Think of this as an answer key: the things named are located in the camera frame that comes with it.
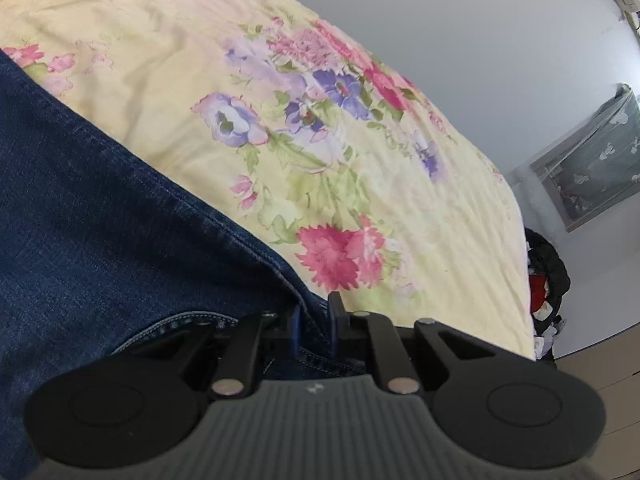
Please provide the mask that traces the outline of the dark blue denim jeans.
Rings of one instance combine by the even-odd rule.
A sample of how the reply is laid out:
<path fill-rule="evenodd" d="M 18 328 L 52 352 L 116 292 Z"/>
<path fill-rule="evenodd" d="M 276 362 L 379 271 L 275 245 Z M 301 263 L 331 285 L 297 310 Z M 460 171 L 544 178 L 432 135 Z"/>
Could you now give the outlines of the dark blue denim jeans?
<path fill-rule="evenodd" d="M 326 300 L 283 258 L 1 62 L 1 474 L 37 465 L 23 425 L 44 382 L 190 325 L 300 313 L 270 379 L 359 375 L 330 355 Z"/>

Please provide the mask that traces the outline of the floral yellow bed quilt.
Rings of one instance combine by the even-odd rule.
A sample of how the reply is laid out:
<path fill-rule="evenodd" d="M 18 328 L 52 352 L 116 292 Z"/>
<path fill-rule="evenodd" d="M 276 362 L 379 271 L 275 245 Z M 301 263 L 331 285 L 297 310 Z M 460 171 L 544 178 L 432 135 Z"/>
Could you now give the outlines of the floral yellow bed quilt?
<path fill-rule="evenodd" d="M 1 0 L 1 50 L 313 292 L 533 355 L 522 218 L 499 170 L 296 0 Z"/>

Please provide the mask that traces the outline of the dark clothes pile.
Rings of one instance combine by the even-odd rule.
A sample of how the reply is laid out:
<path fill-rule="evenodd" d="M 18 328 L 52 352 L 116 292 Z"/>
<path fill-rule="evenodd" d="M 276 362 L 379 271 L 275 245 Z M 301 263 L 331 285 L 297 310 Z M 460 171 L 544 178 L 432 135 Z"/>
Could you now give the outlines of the dark clothes pile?
<path fill-rule="evenodd" d="M 526 228 L 529 311 L 534 324 L 536 360 L 554 366 L 554 344 L 565 326 L 560 311 L 570 290 L 570 276 L 555 247 L 541 234 Z"/>

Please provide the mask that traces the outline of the grey patterned window curtain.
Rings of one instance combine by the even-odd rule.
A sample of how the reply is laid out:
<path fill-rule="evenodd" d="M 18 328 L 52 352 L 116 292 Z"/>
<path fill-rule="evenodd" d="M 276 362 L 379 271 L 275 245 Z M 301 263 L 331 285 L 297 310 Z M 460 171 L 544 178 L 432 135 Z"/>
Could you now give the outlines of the grey patterned window curtain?
<path fill-rule="evenodd" d="M 572 232 L 639 193 L 639 99 L 628 84 L 530 165 L 533 191 L 544 192 L 551 225 Z"/>

